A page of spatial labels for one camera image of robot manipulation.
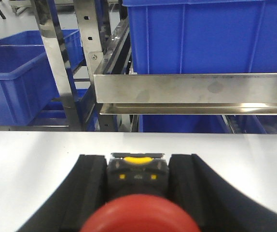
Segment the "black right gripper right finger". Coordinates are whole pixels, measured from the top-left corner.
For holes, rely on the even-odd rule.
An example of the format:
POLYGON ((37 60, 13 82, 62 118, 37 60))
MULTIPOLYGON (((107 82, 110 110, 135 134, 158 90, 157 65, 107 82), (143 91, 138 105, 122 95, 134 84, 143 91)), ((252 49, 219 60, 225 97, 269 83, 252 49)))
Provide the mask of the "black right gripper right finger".
POLYGON ((220 177, 198 155, 173 154, 169 198, 203 232, 277 232, 277 213, 220 177))

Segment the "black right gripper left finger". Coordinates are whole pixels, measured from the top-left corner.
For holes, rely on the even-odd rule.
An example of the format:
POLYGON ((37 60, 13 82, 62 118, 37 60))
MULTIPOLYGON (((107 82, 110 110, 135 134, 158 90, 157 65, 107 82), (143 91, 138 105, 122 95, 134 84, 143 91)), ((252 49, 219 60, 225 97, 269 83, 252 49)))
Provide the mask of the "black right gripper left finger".
POLYGON ((106 199, 104 156, 80 155, 54 193, 19 228, 20 232, 78 232, 106 199))

